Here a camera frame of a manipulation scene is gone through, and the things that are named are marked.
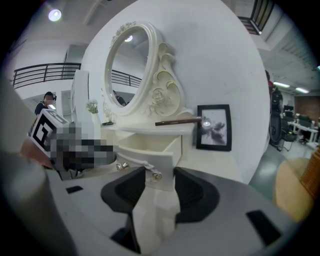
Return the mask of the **brown cosmetic pencil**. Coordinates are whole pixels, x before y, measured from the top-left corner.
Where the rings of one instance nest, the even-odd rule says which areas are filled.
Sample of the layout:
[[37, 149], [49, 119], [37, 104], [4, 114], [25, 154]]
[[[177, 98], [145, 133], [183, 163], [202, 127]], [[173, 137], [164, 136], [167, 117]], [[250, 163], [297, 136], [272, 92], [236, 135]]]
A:
[[195, 116], [195, 117], [188, 117], [188, 118], [183, 118], [183, 119], [159, 121], [159, 122], [155, 123], [155, 126], [192, 124], [192, 123], [200, 123], [201, 121], [202, 121], [201, 116]]

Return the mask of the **person's left forearm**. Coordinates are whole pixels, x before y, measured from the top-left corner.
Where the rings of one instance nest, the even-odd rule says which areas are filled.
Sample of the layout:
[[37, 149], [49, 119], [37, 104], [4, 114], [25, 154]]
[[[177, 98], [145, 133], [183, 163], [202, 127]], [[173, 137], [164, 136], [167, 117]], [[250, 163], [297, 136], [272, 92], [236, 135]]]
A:
[[53, 169], [52, 163], [48, 156], [45, 153], [43, 153], [41, 149], [39, 149], [37, 145], [28, 136], [26, 137], [21, 146], [20, 154], [26, 158], [35, 160], [47, 169]]

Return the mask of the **long desk with monitors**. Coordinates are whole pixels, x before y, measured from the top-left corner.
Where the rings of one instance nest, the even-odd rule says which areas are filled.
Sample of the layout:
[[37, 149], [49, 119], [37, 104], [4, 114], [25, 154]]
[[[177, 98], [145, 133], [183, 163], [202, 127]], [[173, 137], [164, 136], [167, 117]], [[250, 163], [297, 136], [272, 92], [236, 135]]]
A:
[[284, 105], [282, 115], [299, 143], [303, 145], [313, 143], [317, 146], [319, 128], [316, 128], [314, 120], [311, 120], [307, 115], [294, 113], [294, 107], [290, 105]]

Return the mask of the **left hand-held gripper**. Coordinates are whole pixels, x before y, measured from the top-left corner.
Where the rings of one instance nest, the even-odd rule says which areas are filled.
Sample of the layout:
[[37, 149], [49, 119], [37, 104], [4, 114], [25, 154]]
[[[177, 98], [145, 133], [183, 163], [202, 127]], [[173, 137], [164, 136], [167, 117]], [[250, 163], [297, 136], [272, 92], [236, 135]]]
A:
[[112, 140], [101, 136], [99, 125], [68, 122], [50, 109], [41, 110], [31, 139], [59, 172], [110, 165], [117, 158]]

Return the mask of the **wicker organiser basket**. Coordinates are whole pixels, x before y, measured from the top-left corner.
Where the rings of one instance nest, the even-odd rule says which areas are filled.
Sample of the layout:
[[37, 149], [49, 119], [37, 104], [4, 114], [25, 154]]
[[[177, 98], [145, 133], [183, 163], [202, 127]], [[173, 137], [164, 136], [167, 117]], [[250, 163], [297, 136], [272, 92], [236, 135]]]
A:
[[316, 200], [320, 194], [320, 148], [317, 147], [312, 153], [311, 158], [300, 178], [300, 182], [309, 193], [309, 195]]

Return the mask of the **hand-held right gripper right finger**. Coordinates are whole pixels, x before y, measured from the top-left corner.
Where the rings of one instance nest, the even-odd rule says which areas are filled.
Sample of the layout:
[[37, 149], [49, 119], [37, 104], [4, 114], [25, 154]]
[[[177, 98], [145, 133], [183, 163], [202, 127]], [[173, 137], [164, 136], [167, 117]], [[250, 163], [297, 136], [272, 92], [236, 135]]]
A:
[[246, 184], [180, 167], [174, 174], [180, 212], [162, 256], [268, 256], [296, 229]]

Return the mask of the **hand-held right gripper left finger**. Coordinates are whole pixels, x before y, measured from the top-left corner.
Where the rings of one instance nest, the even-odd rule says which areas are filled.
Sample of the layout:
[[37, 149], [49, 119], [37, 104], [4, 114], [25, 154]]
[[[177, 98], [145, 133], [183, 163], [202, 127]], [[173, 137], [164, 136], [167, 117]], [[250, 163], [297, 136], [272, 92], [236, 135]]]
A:
[[47, 172], [54, 203], [78, 254], [140, 254], [133, 209], [145, 189], [139, 167], [62, 181]]

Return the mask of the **black and red equipment stand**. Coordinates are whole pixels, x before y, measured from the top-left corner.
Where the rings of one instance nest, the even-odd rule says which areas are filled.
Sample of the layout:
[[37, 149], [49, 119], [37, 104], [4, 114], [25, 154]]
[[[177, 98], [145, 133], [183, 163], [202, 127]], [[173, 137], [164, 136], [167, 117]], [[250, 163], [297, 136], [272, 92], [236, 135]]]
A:
[[270, 114], [269, 114], [269, 144], [279, 150], [280, 141], [282, 139], [282, 123], [281, 112], [283, 96], [279, 89], [271, 82], [270, 74], [265, 70], [268, 82], [268, 90], [270, 97]]

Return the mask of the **white ornate dressing table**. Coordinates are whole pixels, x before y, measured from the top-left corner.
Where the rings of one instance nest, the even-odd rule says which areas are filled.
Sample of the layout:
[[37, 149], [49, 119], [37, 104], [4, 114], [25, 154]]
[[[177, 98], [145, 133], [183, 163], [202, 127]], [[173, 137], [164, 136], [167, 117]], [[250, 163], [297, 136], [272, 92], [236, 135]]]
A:
[[[102, 64], [101, 70], [91, 71], [89, 68], [83, 67], [81, 74], [87, 76], [89, 87], [101, 89], [103, 107], [100, 110], [100, 114], [104, 116], [106, 121], [114, 122], [114, 124], [109, 126], [94, 124], [100, 126], [100, 133], [103, 138], [112, 139], [115, 143], [117, 161], [125, 162], [122, 159], [118, 159], [119, 141], [123, 138], [133, 134], [175, 135], [181, 136], [182, 145], [182, 155], [175, 168], [191, 169], [234, 181], [241, 181], [241, 176], [230, 153], [204, 151], [195, 148], [193, 145], [195, 124], [155, 126], [156, 122], [177, 120], [177, 116], [154, 119], [141, 112], [129, 116], [115, 114], [108, 106], [108, 96], [105, 88], [107, 57]], [[143, 167], [131, 163], [128, 164], [131, 168]], [[133, 209], [134, 230], [141, 253], [144, 255], [155, 251], [175, 231], [175, 219], [181, 211], [181, 206], [175, 189], [176, 176], [174, 169], [174, 190], [164, 191], [146, 185], [146, 169], [144, 168], [145, 177], [142, 181], [145, 189]]]

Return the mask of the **white flowers in vase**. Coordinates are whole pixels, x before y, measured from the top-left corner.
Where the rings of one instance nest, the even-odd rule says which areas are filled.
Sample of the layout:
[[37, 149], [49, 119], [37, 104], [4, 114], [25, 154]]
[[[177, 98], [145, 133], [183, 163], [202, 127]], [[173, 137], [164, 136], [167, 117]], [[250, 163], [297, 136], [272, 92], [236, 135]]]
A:
[[86, 109], [91, 114], [92, 122], [97, 125], [100, 125], [101, 121], [100, 121], [100, 117], [99, 117], [98, 101], [95, 99], [90, 99], [86, 103]]

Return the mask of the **black railing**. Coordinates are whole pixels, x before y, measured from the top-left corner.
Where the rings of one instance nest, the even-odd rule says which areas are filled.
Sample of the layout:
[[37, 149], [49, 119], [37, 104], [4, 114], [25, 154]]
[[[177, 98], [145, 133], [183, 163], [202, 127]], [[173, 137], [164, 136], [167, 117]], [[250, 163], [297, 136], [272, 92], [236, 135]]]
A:
[[81, 65], [74, 62], [56, 62], [18, 68], [13, 72], [11, 83], [16, 89], [49, 81], [72, 80]]

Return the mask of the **round wooden table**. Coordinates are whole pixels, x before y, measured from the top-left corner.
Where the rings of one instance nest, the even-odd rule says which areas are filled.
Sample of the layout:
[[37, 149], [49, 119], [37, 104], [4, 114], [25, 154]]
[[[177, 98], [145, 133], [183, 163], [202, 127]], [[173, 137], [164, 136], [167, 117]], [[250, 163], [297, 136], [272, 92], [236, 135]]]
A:
[[304, 221], [315, 204], [315, 199], [301, 182], [308, 163], [308, 158], [288, 158], [277, 169], [273, 202], [296, 223]]

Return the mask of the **black office chair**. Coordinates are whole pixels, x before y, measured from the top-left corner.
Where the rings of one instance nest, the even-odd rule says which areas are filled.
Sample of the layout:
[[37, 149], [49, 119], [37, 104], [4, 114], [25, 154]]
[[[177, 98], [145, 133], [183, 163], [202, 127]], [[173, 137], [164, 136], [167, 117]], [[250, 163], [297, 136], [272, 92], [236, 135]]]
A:
[[[290, 129], [288, 122], [283, 118], [281, 119], [281, 139], [283, 140], [283, 143], [280, 147], [280, 150], [285, 149], [287, 152], [289, 152], [292, 148], [293, 142], [296, 139], [296, 135]], [[285, 142], [290, 143], [289, 148], [285, 147]]]

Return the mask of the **oval white-framed mirror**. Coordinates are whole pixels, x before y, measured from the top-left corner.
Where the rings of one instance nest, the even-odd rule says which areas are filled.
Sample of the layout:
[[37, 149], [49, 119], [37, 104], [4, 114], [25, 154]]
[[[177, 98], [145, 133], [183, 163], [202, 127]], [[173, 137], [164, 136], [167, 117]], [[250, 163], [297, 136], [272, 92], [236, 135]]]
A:
[[174, 51], [147, 21], [123, 24], [111, 39], [104, 80], [109, 108], [119, 116], [177, 117], [186, 99], [172, 64]]

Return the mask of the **round ceiling lamp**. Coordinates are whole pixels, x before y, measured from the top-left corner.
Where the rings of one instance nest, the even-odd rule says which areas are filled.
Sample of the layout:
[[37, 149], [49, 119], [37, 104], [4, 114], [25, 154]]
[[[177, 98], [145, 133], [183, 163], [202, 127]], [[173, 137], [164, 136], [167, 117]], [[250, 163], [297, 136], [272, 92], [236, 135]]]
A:
[[60, 9], [52, 9], [49, 13], [48, 13], [48, 19], [52, 22], [57, 22], [61, 19], [62, 17], [62, 12]]

